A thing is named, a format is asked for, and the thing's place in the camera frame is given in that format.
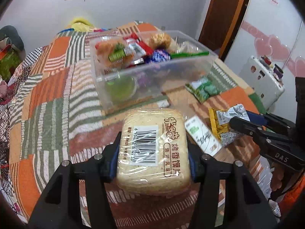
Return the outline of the person's right hand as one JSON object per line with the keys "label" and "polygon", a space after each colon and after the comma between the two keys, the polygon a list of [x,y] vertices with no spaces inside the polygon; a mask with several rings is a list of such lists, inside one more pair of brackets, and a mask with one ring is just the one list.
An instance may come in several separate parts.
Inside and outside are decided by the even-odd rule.
{"label": "person's right hand", "polygon": [[282,180],[284,178],[284,170],[280,165],[274,167],[270,187],[272,191],[277,191],[282,187]]}

